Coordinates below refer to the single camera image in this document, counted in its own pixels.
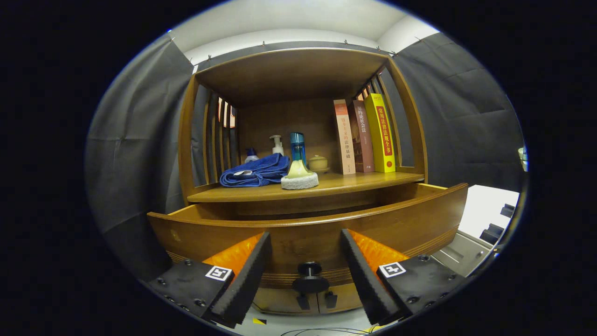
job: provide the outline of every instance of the blue bottle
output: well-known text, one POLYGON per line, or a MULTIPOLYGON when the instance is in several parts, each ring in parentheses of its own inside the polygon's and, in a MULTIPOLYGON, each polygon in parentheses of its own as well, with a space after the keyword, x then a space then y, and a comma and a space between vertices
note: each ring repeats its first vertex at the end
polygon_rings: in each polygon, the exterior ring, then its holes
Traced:
POLYGON ((302 133, 290 133, 290 145, 293 153, 293 161, 303 160, 303 164, 307 167, 307 158, 304 153, 304 135, 302 133))

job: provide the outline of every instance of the gray curtain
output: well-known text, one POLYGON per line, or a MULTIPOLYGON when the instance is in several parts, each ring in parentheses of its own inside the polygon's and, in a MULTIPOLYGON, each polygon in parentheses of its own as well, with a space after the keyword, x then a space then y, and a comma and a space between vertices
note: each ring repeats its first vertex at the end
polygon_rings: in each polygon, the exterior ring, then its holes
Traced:
MULTIPOLYGON (((450 187, 467 182, 520 192, 520 125, 489 71, 443 33, 410 45, 394 61, 421 117, 429 183, 450 187)), ((390 99, 399 101, 399 96, 390 99)), ((404 113, 402 104, 393 105, 396 113, 404 113)))
POLYGON ((143 280, 171 265, 146 214, 184 206, 177 136, 192 69, 162 36, 110 85, 87 137, 85 184, 94 218, 113 252, 143 280))

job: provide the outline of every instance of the small ceramic jar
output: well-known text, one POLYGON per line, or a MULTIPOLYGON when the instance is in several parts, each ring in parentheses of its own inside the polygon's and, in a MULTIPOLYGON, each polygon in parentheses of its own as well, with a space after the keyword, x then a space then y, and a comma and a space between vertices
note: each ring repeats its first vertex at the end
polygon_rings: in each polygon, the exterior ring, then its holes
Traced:
POLYGON ((326 169, 328 167, 328 159, 323 156, 316 155, 309 159, 309 169, 326 169))

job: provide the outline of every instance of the book spine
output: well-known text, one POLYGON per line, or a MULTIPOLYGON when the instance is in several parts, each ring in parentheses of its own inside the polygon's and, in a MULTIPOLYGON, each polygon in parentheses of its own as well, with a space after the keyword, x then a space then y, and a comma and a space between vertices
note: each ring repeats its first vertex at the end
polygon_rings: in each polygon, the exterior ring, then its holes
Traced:
POLYGON ((369 119, 371 143, 373 145, 373 159, 375 171, 389 173, 396 171, 393 153, 393 140, 386 106, 378 93, 371 93, 365 99, 365 109, 369 119))
POLYGON ((353 126, 351 130, 353 131, 352 142, 355 150, 355 169, 357 172, 374 172, 373 147, 365 103, 354 100, 349 108, 349 117, 351 126, 353 126))
POLYGON ((340 143, 340 158, 342 162, 342 174, 354 174, 355 155, 352 147, 352 134, 350 132, 350 120, 348 108, 343 99, 334 100, 336 110, 336 122, 338 124, 338 141, 340 143))

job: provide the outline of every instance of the yellow book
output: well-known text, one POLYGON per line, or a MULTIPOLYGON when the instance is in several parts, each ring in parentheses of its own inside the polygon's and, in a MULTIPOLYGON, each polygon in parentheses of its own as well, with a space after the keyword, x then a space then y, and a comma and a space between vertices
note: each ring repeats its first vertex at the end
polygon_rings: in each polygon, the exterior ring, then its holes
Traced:
POLYGON ((386 105, 378 93, 371 93, 365 99, 365 110, 369 119, 371 144, 373 145, 373 162, 375 171, 390 173, 396 171, 394 159, 394 143, 392 131, 387 117, 386 105))

